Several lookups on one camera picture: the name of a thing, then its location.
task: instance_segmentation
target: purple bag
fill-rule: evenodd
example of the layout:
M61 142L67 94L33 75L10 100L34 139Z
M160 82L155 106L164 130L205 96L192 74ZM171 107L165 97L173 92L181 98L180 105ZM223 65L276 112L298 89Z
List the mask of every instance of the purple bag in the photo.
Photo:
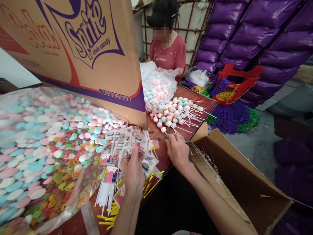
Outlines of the purple bag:
M213 38L228 40L236 30L235 24L213 23L208 24L206 35Z
M196 67L203 69L203 70L207 70L208 72L211 72L211 73L214 72L216 65L217 63L208 63L204 61L198 61L196 63Z
M236 43L229 43L223 56L228 58L249 59L251 60L260 51L261 47L258 45L242 45Z
M287 69L294 68L303 64L311 54L311 51L265 50L262 57L258 60L258 64Z
M205 61L214 63L218 61L219 55L220 54L216 52L199 49L195 57L195 61Z
M208 23L236 24L244 12L245 6L244 3L215 2Z
M275 185L289 197L313 206L313 165L280 166Z
M230 58L222 56L219 60L219 63L217 64L217 67L222 68L226 64L235 64L234 65L235 70L244 70L245 67L247 67L247 65L249 64L249 60L230 59Z
M270 29L267 27L243 23L235 33L231 42L265 47L272 41L278 32L279 29Z
M304 217L289 209L276 224L274 235L311 235L313 231L313 218Z
M313 2L307 1L285 31L304 31L313 29Z
M243 99L248 100L248 101L252 101L252 102L256 102L259 104L263 104L265 101L267 101L270 97L264 97L263 95L260 95L256 92L252 92L247 91L243 96Z
M313 164L313 149L308 146L308 138L310 137L287 138L275 142L274 157L276 161L280 165Z
M313 30L284 32L270 47L270 50L274 51L280 50L305 51L312 49L313 49Z
M263 96L271 97L276 92L278 92L282 87L283 85L269 83L269 82L262 81L261 79L259 79L250 90L253 92L257 92Z
M253 0L241 22L279 28L295 12L301 0Z
M269 81L272 83L277 83L284 85L289 79L296 75L299 67L290 68L290 69L279 69L277 67L265 66L263 65L264 70L261 73L261 79L263 81Z
M227 40L220 40L206 36L204 37L200 48L221 54L224 51L226 45Z
M241 103L243 103L245 106L248 106L248 107L250 107L250 108L255 108L255 107L257 107L257 106L259 105L258 102L248 101L248 100L245 100L245 99L243 99L243 98L240 98L239 101L240 101Z

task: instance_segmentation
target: black hair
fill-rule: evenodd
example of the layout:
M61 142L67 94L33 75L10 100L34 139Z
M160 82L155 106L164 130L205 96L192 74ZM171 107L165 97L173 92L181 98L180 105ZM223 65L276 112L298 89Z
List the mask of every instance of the black hair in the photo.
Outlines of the black hair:
M147 16L147 23L152 27L166 26L172 30L178 15L177 0L155 0L152 15Z

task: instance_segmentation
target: plastic bag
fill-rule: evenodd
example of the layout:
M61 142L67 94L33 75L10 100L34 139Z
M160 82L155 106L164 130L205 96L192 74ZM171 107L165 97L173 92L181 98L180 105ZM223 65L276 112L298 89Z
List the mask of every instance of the plastic bag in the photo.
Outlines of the plastic bag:
M206 75L206 70L192 71L187 79L201 87L206 87L209 82L209 77Z
M95 192L104 173L99 159L105 133L126 128L127 121L87 98L50 87L0 96L0 108L5 142L0 174L14 185L1 185L6 192L0 223L29 216L37 233L48 234Z
M153 61L140 63L144 102L148 113L173 98L178 70L160 70Z

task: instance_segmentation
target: red plastic chair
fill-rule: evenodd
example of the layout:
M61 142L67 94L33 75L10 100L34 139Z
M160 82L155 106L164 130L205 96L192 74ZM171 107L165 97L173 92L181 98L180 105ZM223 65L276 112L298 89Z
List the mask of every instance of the red plastic chair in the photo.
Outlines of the red plastic chair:
M187 65L185 64L185 67L184 67L184 71L183 71L182 76L180 76L179 78L176 78L176 81L177 81L177 83L178 83L178 84L179 84L179 83L180 83L180 81L182 80L183 75L184 75L184 74L185 74L185 72L186 72L186 68L187 68Z
M230 102L228 101L220 101L216 98L216 96L212 97L212 99L219 102L219 104L223 106L228 106L234 103L237 99L239 99L244 93L246 93L254 84L260 79L260 74L263 72L264 67L257 65L253 68L253 70L249 72L237 71L233 69L234 64L226 64L223 71L218 72L216 84L220 82L222 78L228 78L228 76L237 76L244 78L243 82L238 86L236 93L233 97L230 98ZM237 84L228 85L229 88L235 88Z

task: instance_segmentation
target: woman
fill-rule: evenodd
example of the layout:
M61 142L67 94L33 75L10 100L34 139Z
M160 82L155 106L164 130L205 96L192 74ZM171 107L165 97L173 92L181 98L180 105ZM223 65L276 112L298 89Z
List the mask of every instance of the woman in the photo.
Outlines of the woman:
M177 0L156 0L152 15L147 16L147 23L153 27L150 53L147 62L154 61L160 69L177 69L176 77L181 77L186 64L186 43L173 30L178 16Z

